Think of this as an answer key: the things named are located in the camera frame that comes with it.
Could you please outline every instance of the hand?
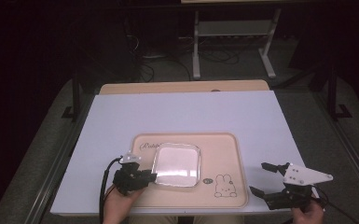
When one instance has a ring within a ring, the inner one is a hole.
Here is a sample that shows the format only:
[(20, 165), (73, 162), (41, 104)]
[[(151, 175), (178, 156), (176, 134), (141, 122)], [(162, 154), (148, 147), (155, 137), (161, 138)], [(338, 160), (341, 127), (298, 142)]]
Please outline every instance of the hand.
[(104, 224), (118, 224), (124, 220), (132, 205), (144, 191), (145, 189), (139, 189), (124, 196), (114, 186), (110, 187), (106, 191), (108, 195), (104, 202)]
[(311, 203), (302, 212), (299, 208), (292, 208), (293, 224), (322, 224), (324, 223), (324, 210), (316, 201)]

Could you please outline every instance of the white surface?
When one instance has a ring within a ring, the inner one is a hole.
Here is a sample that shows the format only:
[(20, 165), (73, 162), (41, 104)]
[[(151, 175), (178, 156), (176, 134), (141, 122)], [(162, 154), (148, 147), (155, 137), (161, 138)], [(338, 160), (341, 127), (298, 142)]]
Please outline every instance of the white surface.
[(286, 169), (283, 182), (287, 184), (307, 186), (330, 180), (333, 180), (332, 175), (291, 163)]
[[(216, 91), (98, 95), (92, 104), (51, 213), (97, 215), (104, 170), (131, 150), (141, 133), (233, 133), (249, 186), (266, 193), (284, 188), (282, 176), (261, 162), (304, 165), (273, 91)], [(108, 183), (112, 182), (111, 168)], [(239, 209), (132, 209), (132, 214), (271, 212), (250, 190)]]
[(182, 144), (161, 144), (154, 159), (156, 184), (194, 187), (200, 180), (200, 149)]

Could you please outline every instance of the white square plate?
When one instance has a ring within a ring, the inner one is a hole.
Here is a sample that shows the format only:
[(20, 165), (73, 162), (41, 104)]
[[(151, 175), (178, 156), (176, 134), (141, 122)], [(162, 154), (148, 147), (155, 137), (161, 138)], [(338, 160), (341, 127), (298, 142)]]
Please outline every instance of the white square plate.
[(163, 143), (157, 148), (152, 173), (156, 184), (194, 187), (200, 180), (200, 149), (193, 145)]

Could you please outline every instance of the cartoon drawing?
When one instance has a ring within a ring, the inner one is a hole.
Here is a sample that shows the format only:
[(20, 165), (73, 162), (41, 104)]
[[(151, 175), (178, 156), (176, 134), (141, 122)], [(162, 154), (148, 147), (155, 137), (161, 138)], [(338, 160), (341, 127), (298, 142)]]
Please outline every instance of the cartoon drawing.
[(216, 191), (214, 196), (220, 197), (237, 197), (234, 183), (231, 181), (230, 175), (217, 175), (216, 176)]

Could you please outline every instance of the cable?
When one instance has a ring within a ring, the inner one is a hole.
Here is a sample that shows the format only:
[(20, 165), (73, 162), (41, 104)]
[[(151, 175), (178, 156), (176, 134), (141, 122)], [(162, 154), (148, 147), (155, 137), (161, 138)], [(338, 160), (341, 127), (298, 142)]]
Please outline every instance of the cable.
[(181, 46), (180, 45), (181, 43), (179, 43), (179, 47), (181, 49), (185, 49), (185, 51), (191, 50), (191, 48), (189, 48), (189, 47), (192, 47), (194, 45), (194, 38), (192, 36), (184, 36), (184, 37), (179, 38), (179, 42), (182, 42), (183, 40), (188, 40), (188, 39), (190, 40), (190, 43), (185, 44), (184, 46)]
[(107, 182), (107, 177), (109, 176), (109, 170), (110, 167), (113, 165), (113, 163), (115, 162), (119, 162), (121, 160), (121, 158), (115, 158), (114, 160), (112, 160), (109, 165), (107, 166), (106, 170), (104, 171), (104, 178), (103, 178), (103, 183), (101, 185), (101, 191), (100, 191), (100, 223), (102, 224), (104, 222), (104, 200), (105, 200), (105, 189), (106, 189), (106, 182)]
[(292, 224), (293, 218), (288, 219), (287, 221), (283, 222), (282, 224)]
[[(146, 79), (144, 78), (144, 75), (143, 75), (143, 74), (140, 75), (140, 78), (141, 78), (144, 82), (153, 81), (153, 80), (154, 80), (154, 76), (155, 76), (155, 70), (154, 70), (151, 66), (149, 66), (149, 65), (147, 65), (147, 64), (144, 64), (144, 63), (143, 63), (143, 64), (140, 64), (139, 66), (140, 66), (141, 72), (144, 72), (145, 74), (150, 75), (150, 79), (148, 79), (148, 80), (146, 80)], [(149, 68), (149, 69), (151, 70), (151, 73), (147, 73), (147, 72), (144, 70), (144, 68), (142, 68), (142, 66), (145, 66), (145, 67)]]
[(179, 61), (179, 59), (177, 59), (176, 57), (174, 57), (171, 53), (168, 53), (168, 56), (171, 56), (172, 58), (162, 58), (162, 59), (153, 59), (148, 63), (156, 63), (156, 62), (173, 62), (173, 63), (177, 63), (179, 65), (181, 65), (183, 68), (185, 68), (188, 80), (191, 81), (191, 74), (190, 71), (188, 70), (188, 68)]
[(135, 35), (127, 35), (127, 37), (129, 37), (129, 38), (135, 38), (135, 40), (136, 40), (136, 45), (135, 45), (135, 47), (133, 47), (133, 49), (130, 50), (130, 53), (135, 54), (135, 51), (136, 51), (136, 50), (138, 49), (138, 47), (139, 47), (139, 43), (140, 43), (139, 38), (136, 37)]
[(113, 186), (108, 192), (105, 193), (104, 199), (106, 200), (109, 194), (116, 188), (116, 186)]
[(334, 207), (337, 211), (339, 211), (342, 215), (344, 215), (345, 217), (349, 218), (353, 223), (359, 224), (359, 220), (357, 220), (356, 218), (352, 217), (351, 215), (349, 215), (347, 212), (345, 212), (344, 210), (340, 209), (339, 207), (337, 207), (336, 205), (334, 205), (333, 203), (331, 203), (327, 197), (327, 194), (320, 188), (312, 185), (315, 189), (319, 190), (320, 192), (322, 192), (322, 194), (324, 195), (323, 197), (320, 197), (319, 199), (315, 199), (315, 198), (311, 198), (312, 200), (316, 201), (318, 204), (321, 204), (322, 207), (323, 204), (324, 205), (330, 205), (332, 207)]
[[(260, 36), (255, 36), (253, 37), (253, 41), (251, 41), (250, 43), (248, 43), (247, 45), (243, 46), (238, 52), (234, 52), (233, 55), (230, 55), (229, 52), (230, 50), (227, 50), (225, 44), (222, 42), (221, 39), (220, 40), (220, 47), (223, 49), (221, 50), (221, 52), (224, 52), (227, 54), (227, 58), (225, 59), (221, 59), (221, 58), (218, 58), (216, 56), (214, 56), (213, 54), (209, 54), (209, 56), (213, 57), (213, 58), (208, 58), (208, 56), (205, 56), (205, 54), (207, 54), (206, 52), (204, 51), (199, 51), (199, 55), (206, 61), (210, 61), (210, 62), (213, 62), (213, 63), (224, 63), (224, 64), (236, 64), (240, 61), (240, 54), (243, 53), (246, 49), (248, 49), (250, 46), (254, 45), (257, 41), (259, 41), (260, 39), (263, 39), (261, 38)], [(235, 58), (236, 61), (234, 63), (228, 63), (228, 61), (230, 61), (231, 59)]]

